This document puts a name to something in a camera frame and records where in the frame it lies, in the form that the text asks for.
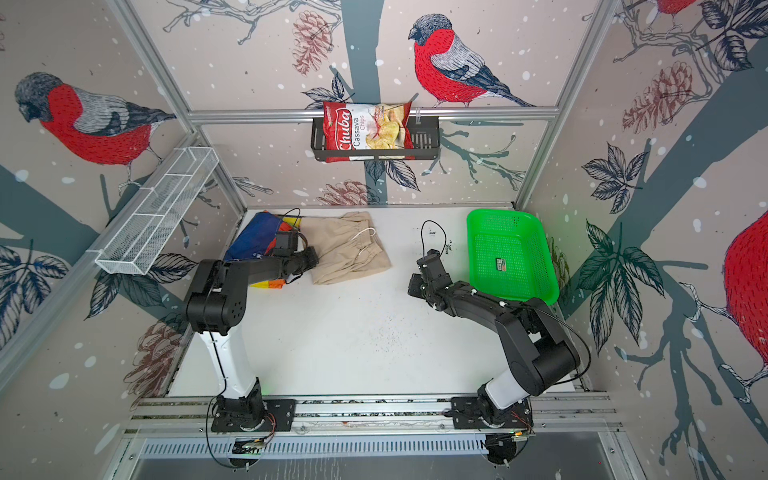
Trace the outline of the rainbow striped shorts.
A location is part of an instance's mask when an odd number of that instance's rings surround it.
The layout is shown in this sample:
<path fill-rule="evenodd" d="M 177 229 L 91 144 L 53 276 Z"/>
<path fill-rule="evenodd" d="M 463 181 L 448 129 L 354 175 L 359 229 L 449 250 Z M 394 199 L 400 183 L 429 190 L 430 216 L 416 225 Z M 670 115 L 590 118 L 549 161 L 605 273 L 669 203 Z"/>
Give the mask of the rainbow striped shorts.
<path fill-rule="evenodd" d="M 225 253 L 217 279 L 224 290 L 244 290 L 260 283 L 290 283 L 279 280 L 278 260 L 272 257 L 278 231 L 297 230 L 281 217 L 257 213 Z"/>

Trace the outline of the beige shorts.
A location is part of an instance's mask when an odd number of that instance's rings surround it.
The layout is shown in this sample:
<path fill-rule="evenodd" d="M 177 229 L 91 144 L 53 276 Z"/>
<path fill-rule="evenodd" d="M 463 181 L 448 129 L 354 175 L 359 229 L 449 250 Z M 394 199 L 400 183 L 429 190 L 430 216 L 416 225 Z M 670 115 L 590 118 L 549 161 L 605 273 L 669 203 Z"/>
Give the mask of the beige shorts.
<path fill-rule="evenodd" d="M 371 216 L 305 217 L 300 231 L 318 256 L 310 271 L 315 285 L 332 285 L 383 273 L 392 267 Z"/>

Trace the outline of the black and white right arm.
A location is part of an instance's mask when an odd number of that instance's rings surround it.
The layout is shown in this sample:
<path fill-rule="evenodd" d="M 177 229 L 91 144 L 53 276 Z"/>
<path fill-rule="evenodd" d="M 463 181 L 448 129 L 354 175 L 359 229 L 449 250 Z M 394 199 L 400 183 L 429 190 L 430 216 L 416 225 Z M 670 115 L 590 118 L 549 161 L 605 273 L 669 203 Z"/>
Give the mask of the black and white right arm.
<path fill-rule="evenodd" d="M 464 281 L 453 281 L 441 254 L 430 250 L 417 261 L 408 295 L 435 311 L 470 320 L 499 338 L 506 369 L 482 384 L 473 397 L 455 397 L 444 415 L 456 429 L 532 429 L 524 411 L 527 399 L 539 396 L 581 364 L 566 325 L 538 298 L 512 301 L 483 293 Z"/>

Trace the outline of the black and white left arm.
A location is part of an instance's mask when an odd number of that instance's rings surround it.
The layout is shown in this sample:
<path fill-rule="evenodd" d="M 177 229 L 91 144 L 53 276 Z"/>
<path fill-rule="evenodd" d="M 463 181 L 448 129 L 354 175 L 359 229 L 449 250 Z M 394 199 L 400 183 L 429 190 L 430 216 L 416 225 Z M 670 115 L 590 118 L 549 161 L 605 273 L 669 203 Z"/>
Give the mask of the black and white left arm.
<path fill-rule="evenodd" d="M 220 392 L 207 409 L 214 433 L 288 432 L 296 402 L 267 400 L 250 366 L 242 334 L 249 287 L 301 277 L 318 264 L 318 256 L 298 231 L 279 231 L 270 256 L 254 260 L 202 261 L 186 296 L 184 319 L 205 343 Z"/>

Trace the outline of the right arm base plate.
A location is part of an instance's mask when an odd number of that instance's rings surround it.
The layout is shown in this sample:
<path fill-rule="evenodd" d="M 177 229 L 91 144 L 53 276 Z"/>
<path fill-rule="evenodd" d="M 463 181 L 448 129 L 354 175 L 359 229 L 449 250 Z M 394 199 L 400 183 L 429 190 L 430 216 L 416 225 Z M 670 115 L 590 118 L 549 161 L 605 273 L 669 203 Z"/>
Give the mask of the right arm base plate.
<path fill-rule="evenodd" d="M 457 430 L 533 429 L 532 410 L 528 399 L 500 409 L 484 396 L 452 397 L 450 407 L 443 415 L 452 420 L 453 428 Z"/>

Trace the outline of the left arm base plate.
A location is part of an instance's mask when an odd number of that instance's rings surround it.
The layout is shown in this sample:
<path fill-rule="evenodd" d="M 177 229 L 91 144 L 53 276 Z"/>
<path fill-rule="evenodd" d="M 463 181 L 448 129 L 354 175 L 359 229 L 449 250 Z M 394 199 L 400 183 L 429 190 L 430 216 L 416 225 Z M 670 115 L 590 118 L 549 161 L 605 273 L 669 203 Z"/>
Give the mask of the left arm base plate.
<path fill-rule="evenodd" d="M 219 396 L 212 408 L 210 430 L 214 433 L 288 432 L 296 401 L 253 397 L 231 399 Z"/>

